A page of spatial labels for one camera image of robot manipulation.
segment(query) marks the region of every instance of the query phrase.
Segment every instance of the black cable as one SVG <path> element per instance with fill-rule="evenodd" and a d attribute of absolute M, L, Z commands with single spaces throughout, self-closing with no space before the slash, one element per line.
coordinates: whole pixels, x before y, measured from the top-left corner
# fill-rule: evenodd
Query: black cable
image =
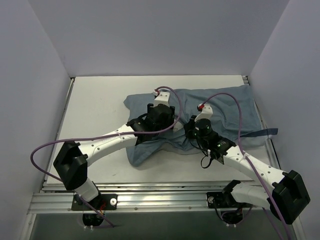
<path fill-rule="evenodd" d="M 212 161 L 213 161 L 213 159 L 210 158 L 210 161 L 209 161 L 208 165 L 207 165 L 207 166 L 203 166 L 203 165 L 202 165 L 202 162 L 203 162 L 203 160 L 204 160 L 206 157 L 208 157 L 208 155 L 207 155 L 207 156 L 204 156 L 204 157 L 201 159 L 200 165 L 201 165 L 201 167 L 202 167 L 203 169 L 207 169 L 208 167 L 210 167 L 210 165 L 211 165 L 211 163 L 212 163 Z"/>
<path fill-rule="evenodd" d="M 209 155 L 208 155 L 208 152 L 207 152 L 206 150 L 204 150 L 204 149 L 200 146 L 197 138 L 196 138 L 195 140 L 196 140 L 196 143 L 198 144 L 199 148 L 201 149 L 202 153 L 203 153 L 206 157 L 208 157 L 208 156 L 209 156 Z"/>
<path fill-rule="evenodd" d="M 225 213 L 219 215 L 219 219 L 225 222 L 226 224 L 238 224 L 244 219 L 243 207 L 245 203 L 242 203 L 237 210 L 235 211 L 225 211 Z"/>
<path fill-rule="evenodd" d="M 216 206 L 215 201 L 213 201 L 212 204 L 213 204 L 213 207 L 214 207 L 215 214 L 217 215 L 217 217 L 218 217 L 222 222 L 224 222 L 224 223 L 226 223 L 226 224 L 229 224 L 229 225 L 236 224 L 236 223 L 233 222 L 233 217 L 231 217 L 231 219 L 223 219 L 222 216 L 221 216 L 221 215 L 219 214 L 219 212 L 218 212 L 218 209 L 217 209 L 217 206 Z M 237 214 L 239 211 L 242 211 L 242 210 L 243 210 L 243 207 L 240 206 L 236 211 L 232 211 L 232 212 L 230 212 L 230 213 L 232 213 L 232 214 Z"/>
<path fill-rule="evenodd" d="M 198 149 L 198 150 L 200 150 L 201 152 L 204 152 L 204 150 L 203 150 L 202 148 L 195 146 L 195 145 L 192 143 L 192 141 L 190 141 L 190 144 L 191 144 L 192 147 L 194 147 L 195 149 Z"/>

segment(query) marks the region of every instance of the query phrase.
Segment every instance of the white wall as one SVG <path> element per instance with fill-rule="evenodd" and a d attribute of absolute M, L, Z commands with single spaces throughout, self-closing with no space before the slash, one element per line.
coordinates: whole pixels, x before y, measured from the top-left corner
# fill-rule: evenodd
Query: white wall
<path fill-rule="evenodd" d="M 289 0 L 29 0 L 70 76 L 251 72 Z"/>
<path fill-rule="evenodd" d="M 299 172 L 311 202 L 301 219 L 308 240 L 320 229 L 320 1 L 290 0 L 250 78 L 280 165 Z"/>
<path fill-rule="evenodd" d="M 29 155 L 55 138 L 70 79 L 26 0 L 0 1 L 0 33 L 0 238 L 15 240 L 43 178 Z"/>

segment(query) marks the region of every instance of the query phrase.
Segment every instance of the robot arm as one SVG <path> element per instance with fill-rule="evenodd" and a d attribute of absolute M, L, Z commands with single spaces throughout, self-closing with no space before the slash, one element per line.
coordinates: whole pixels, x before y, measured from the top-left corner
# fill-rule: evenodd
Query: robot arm
<path fill-rule="evenodd" d="M 65 142 L 53 162 L 66 190 L 75 191 L 95 208 L 102 204 L 101 194 L 88 178 L 87 169 L 94 162 L 123 148 L 152 140 L 160 131 L 174 123 L 175 108 L 169 106 L 169 92 L 160 92 L 154 103 L 147 105 L 147 113 L 128 121 L 120 128 L 105 134 L 113 137 L 94 141 Z"/>
<path fill-rule="evenodd" d="M 221 164 L 239 170 L 254 183 L 233 180 L 222 191 L 224 200 L 232 207 L 236 203 L 248 203 L 255 206 L 270 209 L 278 218 L 265 189 L 246 160 L 249 157 L 258 174 L 264 181 L 267 189 L 287 224 L 292 224 L 302 210 L 310 202 L 306 186 L 301 175 L 295 171 L 289 173 L 271 167 L 255 157 L 240 151 L 239 146 L 227 138 L 219 136 L 213 131 L 209 118 L 213 115 L 212 108 L 208 104 L 198 107 L 201 113 L 193 115 L 190 121 L 184 125 L 185 135 L 188 139 L 195 139 L 200 148 L 207 152 L 210 161 L 217 160 Z"/>

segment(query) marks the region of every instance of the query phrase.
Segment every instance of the cable connector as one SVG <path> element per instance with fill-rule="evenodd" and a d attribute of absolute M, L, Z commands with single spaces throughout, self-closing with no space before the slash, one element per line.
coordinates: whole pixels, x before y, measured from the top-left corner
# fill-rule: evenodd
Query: cable connector
<path fill-rule="evenodd" d="M 155 97 L 158 97 L 160 91 L 159 90 L 153 90 L 152 94 L 155 96 Z"/>
<path fill-rule="evenodd" d="M 243 154 L 242 158 L 240 159 L 240 161 L 245 160 L 246 157 L 249 157 L 249 156 L 250 156 L 250 155 L 245 152 L 245 153 Z"/>
<path fill-rule="evenodd" d="M 204 107 L 205 107 L 205 105 L 204 105 L 203 103 L 200 103 L 200 104 L 196 107 L 196 109 L 197 109 L 199 112 L 201 112 Z"/>

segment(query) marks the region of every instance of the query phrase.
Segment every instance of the blue towel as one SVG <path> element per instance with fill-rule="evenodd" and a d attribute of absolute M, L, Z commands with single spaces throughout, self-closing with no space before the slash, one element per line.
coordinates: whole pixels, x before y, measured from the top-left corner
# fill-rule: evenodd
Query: blue towel
<path fill-rule="evenodd" d="M 227 87 L 220 89 L 177 89 L 177 94 L 182 101 L 182 115 L 180 122 L 186 124 L 192 115 L 198 115 L 197 106 L 205 101 L 208 97 L 216 93 L 232 94 L 239 102 L 242 111 L 242 129 L 241 135 L 247 139 L 253 137 L 269 136 L 268 131 L 261 131 L 261 123 L 258 118 L 253 94 L 249 85 L 242 85 L 238 87 Z M 152 93 L 129 95 L 124 100 L 124 105 L 130 110 L 129 120 L 135 119 L 147 112 L 147 104 L 154 102 L 154 95 Z M 225 137 L 231 141 L 236 141 L 239 129 L 239 111 L 235 101 L 227 95 L 218 95 L 207 102 L 212 106 L 213 116 L 211 117 L 212 129 L 220 136 Z M 179 102 L 176 96 L 171 93 L 169 105 L 175 106 L 175 117 L 179 113 Z M 154 137 L 153 140 L 144 142 L 134 147 L 126 149 L 129 162 L 134 167 L 140 166 L 151 154 L 164 149 L 164 146 L 172 145 L 172 149 L 176 149 L 178 153 L 195 154 L 199 150 L 191 145 L 190 141 L 185 137 L 184 129 L 176 132 L 169 130 L 165 133 Z M 263 145 L 264 140 L 255 142 L 255 146 Z"/>

